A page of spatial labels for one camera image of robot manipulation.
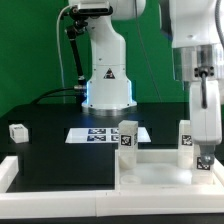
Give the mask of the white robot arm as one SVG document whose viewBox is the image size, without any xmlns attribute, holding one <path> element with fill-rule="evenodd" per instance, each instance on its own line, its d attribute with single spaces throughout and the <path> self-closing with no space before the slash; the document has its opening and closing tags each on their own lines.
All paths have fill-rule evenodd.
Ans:
<svg viewBox="0 0 224 224">
<path fill-rule="evenodd" d="M 214 164 L 215 147 L 222 141 L 220 81 L 224 79 L 222 0 L 154 0 L 160 29 L 172 42 L 176 78 L 189 86 L 193 143 L 204 165 Z M 87 81 L 88 112 L 134 107 L 126 67 L 142 72 L 138 46 L 126 41 L 113 21 L 132 20 L 144 13 L 147 0 L 68 0 L 77 33 L 90 37 L 92 73 Z"/>
</svg>

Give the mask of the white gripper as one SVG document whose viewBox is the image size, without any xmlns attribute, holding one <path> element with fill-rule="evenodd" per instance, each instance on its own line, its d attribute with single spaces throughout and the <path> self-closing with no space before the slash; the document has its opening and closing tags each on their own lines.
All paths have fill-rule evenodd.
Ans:
<svg viewBox="0 0 224 224">
<path fill-rule="evenodd" d="M 200 82 L 190 85 L 190 123 L 192 140 L 200 145 L 202 166 L 209 170 L 215 160 L 215 146 L 222 141 L 221 104 L 218 81 L 206 82 L 206 103 L 202 105 L 202 88 Z"/>
</svg>

